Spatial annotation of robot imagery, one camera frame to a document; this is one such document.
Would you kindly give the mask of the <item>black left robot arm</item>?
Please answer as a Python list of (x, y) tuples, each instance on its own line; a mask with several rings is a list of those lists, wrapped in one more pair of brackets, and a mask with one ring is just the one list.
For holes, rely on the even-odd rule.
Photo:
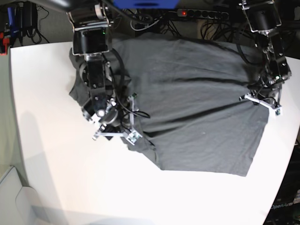
[(239, 100), (249, 100), (254, 105), (262, 105), (273, 117), (283, 114), (280, 105), (282, 85), (291, 77), (279, 28), (282, 25), (276, 4), (273, 0), (243, 0), (240, 3), (246, 22), (238, 29), (239, 39), (246, 26), (256, 35), (256, 47), (262, 51), (262, 62), (252, 63), (242, 53), (247, 64), (261, 67), (259, 77), (248, 85), (249, 93)]

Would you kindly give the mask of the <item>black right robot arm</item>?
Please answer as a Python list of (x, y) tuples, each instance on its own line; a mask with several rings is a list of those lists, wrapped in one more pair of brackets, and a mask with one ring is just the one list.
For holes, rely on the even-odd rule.
[(84, 118), (96, 127), (93, 139), (118, 136), (135, 145), (143, 136), (134, 126), (134, 96), (127, 97), (125, 66), (112, 46), (113, 11), (122, 11), (109, 0), (37, 0), (37, 4), (67, 14), (72, 25), (72, 54), (83, 57), (79, 67), (88, 100), (81, 107)]

